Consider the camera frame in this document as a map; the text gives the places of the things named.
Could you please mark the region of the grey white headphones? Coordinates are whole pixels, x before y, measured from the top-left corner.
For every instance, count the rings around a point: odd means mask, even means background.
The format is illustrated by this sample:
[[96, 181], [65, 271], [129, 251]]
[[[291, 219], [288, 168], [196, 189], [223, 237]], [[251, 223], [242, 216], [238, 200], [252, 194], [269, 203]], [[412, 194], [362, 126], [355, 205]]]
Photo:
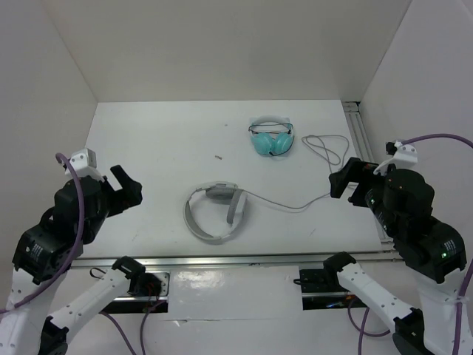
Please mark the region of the grey white headphones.
[[184, 223], [204, 243], [223, 244], [243, 222], [247, 196], [238, 185], [225, 181], [195, 186], [184, 203]]

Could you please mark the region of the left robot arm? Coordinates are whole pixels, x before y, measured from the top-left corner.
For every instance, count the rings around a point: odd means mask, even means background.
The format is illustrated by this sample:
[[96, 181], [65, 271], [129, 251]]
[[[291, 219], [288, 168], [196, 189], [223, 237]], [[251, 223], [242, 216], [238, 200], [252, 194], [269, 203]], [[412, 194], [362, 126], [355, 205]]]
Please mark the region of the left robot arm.
[[124, 256], [72, 302], [50, 310], [72, 261], [95, 239], [105, 219], [143, 200], [141, 184], [121, 166], [111, 172], [120, 189], [114, 190], [105, 177], [71, 179], [55, 193], [54, 206], [21, 236], [11, 292], [1, 310], [2, 354], [65, 354], [75, 335], [116, 297], [145, 288], [145, 266]]

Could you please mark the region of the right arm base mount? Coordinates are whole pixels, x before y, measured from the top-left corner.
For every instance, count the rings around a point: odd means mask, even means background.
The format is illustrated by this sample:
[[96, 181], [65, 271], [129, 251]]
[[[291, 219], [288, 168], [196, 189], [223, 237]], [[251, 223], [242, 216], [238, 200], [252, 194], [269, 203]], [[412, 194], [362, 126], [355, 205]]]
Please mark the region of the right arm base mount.
[[365, 306], [353, 293], [330, 281], [323, 269], [301, 269], [293, 283], [301, 289], [304, 311]]

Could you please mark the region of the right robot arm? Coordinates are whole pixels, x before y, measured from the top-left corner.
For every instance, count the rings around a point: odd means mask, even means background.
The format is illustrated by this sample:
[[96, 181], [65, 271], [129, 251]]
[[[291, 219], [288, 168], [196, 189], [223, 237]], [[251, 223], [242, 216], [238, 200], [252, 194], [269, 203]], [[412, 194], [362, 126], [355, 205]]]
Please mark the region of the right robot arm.
[[435, 192], [422, 175], [394, 166], [381, 175], [377, 167], [350, 158], [330, 174], [330, 196], [340, 198], [349, 184], [356, 185], [349, 202], [368, 208], [392, 238], [415, 277], [421, 307], [391, 294], [347, 252], [324, 261], [325, 286], [344, 288], [362, 301], [388, 327], [400, 354], [471, 354], [466, 289], [472, 266], [463, 238], [432, 216]]

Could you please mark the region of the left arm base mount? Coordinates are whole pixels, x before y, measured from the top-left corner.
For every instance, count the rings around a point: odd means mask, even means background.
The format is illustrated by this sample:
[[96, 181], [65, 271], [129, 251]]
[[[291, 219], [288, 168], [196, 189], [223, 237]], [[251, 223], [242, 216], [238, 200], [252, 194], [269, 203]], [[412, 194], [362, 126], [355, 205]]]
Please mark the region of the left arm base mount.
[[150, 308], [152, 313], [167, 313], [169, 308], [170, 273], [153, 271], [146, 273], [139, 289], [126, 292], [116, 297], [104, 309], [108, 314], [145, 314]]

